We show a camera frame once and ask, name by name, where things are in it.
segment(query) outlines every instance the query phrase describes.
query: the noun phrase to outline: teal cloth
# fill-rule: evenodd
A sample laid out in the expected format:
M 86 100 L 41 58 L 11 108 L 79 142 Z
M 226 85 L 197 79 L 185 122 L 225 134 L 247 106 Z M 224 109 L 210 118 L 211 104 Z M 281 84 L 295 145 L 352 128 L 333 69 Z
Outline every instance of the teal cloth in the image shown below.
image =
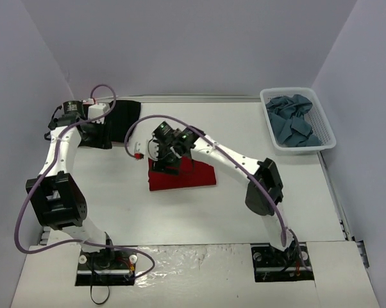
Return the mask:
M 313 134 L 310 124 L 304 115 L 310 111 L 313 103 L 302 95 L 292 98 L 280 96 L 272 98 L 266 104 L 274 136 L 278 143 L 290 147 L 320 146 L 322 142 Z

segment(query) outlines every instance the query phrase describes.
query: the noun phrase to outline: plastic basket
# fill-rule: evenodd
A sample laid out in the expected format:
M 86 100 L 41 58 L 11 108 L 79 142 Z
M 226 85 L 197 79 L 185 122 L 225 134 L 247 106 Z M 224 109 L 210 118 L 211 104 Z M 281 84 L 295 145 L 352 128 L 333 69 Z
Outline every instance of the plastic basket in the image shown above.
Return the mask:
M 277 96 L 289 96 L 292 97 L 295 94 L 300 94 L 308 98 L 312 103 L 313 107 L 305 115 L 305 120 L 311 124 L 313 133 L 323 143 L 321 146 L 305 146 L 300 148 L 288 147 L 284 144 L 278 144 L 276 137 L 273 134 L 269 115 L 267 113 L 266 104 L 270 102 L 270 99 L 276 98 Z M 326 114 L 320 104 L 320 101 L 315 92 L 310 88 L 272 88 L 265 89 L 260 92 L 260 98 L 263 103 L 263 110 L 271 140 L 273 142 L 274 150 L 278 155 L 300 155 L 300 154 L 311 154 L 317 153 L 322 150 L 331 149 L 335 147 L 336 141 L 333 130 L 331 129 L 330 123 L 327 120 Z

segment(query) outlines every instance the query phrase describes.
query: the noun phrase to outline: red cloth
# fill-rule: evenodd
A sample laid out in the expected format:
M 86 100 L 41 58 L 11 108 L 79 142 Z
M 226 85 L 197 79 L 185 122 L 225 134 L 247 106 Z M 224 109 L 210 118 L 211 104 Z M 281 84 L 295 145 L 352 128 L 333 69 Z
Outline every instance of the red cloth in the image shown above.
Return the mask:
M 149 190 L 162 191 L 166 189 L 216 185 L 214 168 L 204 162 L 181 158 L 179 175 L 167 175 L 150 171 L 152 160 L 149 159 Z

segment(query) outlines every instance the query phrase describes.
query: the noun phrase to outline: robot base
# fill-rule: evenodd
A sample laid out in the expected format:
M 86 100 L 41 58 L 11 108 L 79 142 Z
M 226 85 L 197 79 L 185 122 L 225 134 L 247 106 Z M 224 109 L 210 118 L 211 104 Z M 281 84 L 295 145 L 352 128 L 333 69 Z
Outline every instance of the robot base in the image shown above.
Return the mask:
M 300 243 L 303 260 L 311 266 L 306 244 Z M 299 253 L 292 243 L 284 252 L 269 244 L 252 244 L 255 282 L 284 282 L 314 280 L 312 271 L 307 271 L 299 261 Z
M 97 254 L 81 251 L 75 286 L 133 286 L 135 284 L 135 258 L 137 258 L 135 255 L 114 251 L 112 259 L 100 262 Z

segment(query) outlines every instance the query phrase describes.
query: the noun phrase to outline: wall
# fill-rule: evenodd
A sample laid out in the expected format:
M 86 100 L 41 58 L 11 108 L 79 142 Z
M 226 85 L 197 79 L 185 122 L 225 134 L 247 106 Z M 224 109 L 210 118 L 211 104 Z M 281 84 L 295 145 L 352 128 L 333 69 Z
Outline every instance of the wall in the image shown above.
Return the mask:
M 358 0 L 313 87 L 337 139 L 324 158 L 386 307 L 386 0 Z
M 356 0 L 22 2 L 75 95 L 258 95 L 310 87 Z
M 47 153 L 43 140 L 55 106 L 71 92 L 54 58 L 19 0 L 0 1 L 0 308 L 9 307 L 25 255 L 13 228 Z M 37 242 L 40 228 L 29 207 L 21 239 Z

